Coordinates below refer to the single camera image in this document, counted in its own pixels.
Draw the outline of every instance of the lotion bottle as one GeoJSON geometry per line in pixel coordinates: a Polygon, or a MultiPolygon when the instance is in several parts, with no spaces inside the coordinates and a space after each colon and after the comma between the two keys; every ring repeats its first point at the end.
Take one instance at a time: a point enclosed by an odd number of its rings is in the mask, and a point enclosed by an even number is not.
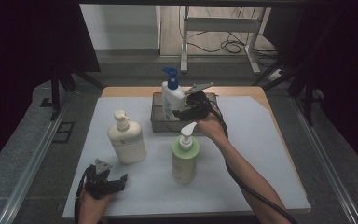
{"type": "Polygon", "coordinates": [[[162,69],[169,76],[167,81],[162,82],[162,110],[165,120],[176,120],[173,110],[184,110],[185,93],[178,81],[178,71],[174,68],[162,69]]]}
{"type": "Polygon", "coordinates": [[[182,184],[191,182],[196,175],[200,143],[191,136],[196,125],[196,122],[186,125],[182,128],[182,135],[172,143],[172,176],[182,184]]]}
{"type": "Polygon", "coordinates": [[[146,158],[145,142],[141,125],[130,121],[124,110],[115,112],[116,124],[107,131],[118,159],[123,164],[142,161],[146,158]]]}

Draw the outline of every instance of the bottle pump head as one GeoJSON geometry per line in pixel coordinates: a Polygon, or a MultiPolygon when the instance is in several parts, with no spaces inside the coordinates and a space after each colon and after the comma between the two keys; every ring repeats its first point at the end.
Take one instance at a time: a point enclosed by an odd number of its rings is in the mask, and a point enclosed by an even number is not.
{"type": "Polygon", "coordinates": [[[115,120],[117,121],[117,129],[119,131],[125,132],[130,128],[130,118],[126,116],[126,111],[117,110],[115,112],[115,120]]]}
{"type": "Polygon", "coordinates": [[[182,137],[180,138],[180,148],[183,150],[189,150],[193,146],[193,140],[191,139],[191,134],[193,133],[194,127],[196,127],[197,123],[192,122],[187,124],[182,128],[181,133],[182,137]]]}
{"type": "Polygon", "coordinates": [[[162,69],[162,71],[164,71],[165,73],[168,74],[168,76],[170,76],[170,78],[168,78],[168,89],[170,90],[176,90],[178,89],[179,86],[179,81],[178,81],[178,70],[171,68],[171,67],[164,67],[162,69]]]}

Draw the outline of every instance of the blue pump head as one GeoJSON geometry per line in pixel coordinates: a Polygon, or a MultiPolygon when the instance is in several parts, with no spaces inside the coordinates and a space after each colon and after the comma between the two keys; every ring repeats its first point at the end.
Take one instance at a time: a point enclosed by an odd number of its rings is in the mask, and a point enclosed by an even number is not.
{"type": "Polygon", "coordinates": [[[177,78],[178,70],[171,67],[164,67],[162,71],[164,71],[165,73],[168,74],[168,76],[170,76],[170,78],[168,78],[168,89],[170,90],[178,89],[179,86],[179,81],[177,78]]]}

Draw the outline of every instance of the white tabletop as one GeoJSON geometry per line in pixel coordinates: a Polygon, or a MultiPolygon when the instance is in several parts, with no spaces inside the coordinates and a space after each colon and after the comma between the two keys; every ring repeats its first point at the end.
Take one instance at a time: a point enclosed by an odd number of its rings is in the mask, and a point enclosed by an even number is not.
{"type": "MultiPolygon", "coordinates": [[[[275,188],[289,211],[309,211],[306,192],[267,109],[248,96],[218,97],[217,103],[233,146],[275,188]]],[[[220,151],[205,136],[196,136],[200,154],[195,179],[182,185],[172,178],[171,147],[178,133],[153,133],[151,109],[151,97],[98,100],[63,216],[74,216],[80,177],[97,158],[113,165],[108,180],[129,175],[125,190],[106,209],[107,217],[252,214],[238,185],[228,174],[220,151]],[[107,137],[118,109],[124,109],[131,120],[141,124],[147,151],[144,161],[130,165],[118,161],[107,137]]]]}

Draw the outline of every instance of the hand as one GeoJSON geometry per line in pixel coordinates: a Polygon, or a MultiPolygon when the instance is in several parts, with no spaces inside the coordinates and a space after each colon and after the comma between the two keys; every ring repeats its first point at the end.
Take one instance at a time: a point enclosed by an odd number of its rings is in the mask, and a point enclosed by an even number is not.
{"type": "MultiPolygon", "coordinates": [[[[215,105],[213,105],[213,110],[220,115],[215,105]]],[[[201,131],[213,141],[220,137],[226,137],[222,124],[213,113],[209,113],[205,119],[199,119],[196,122],[201,131]]]]}
{"type": "Polygon", "coordinates": [[[79,224],[97,224],[113,196],[114,194],[108,194],[96,200],[83,189],[80,194],[79,224]]]}

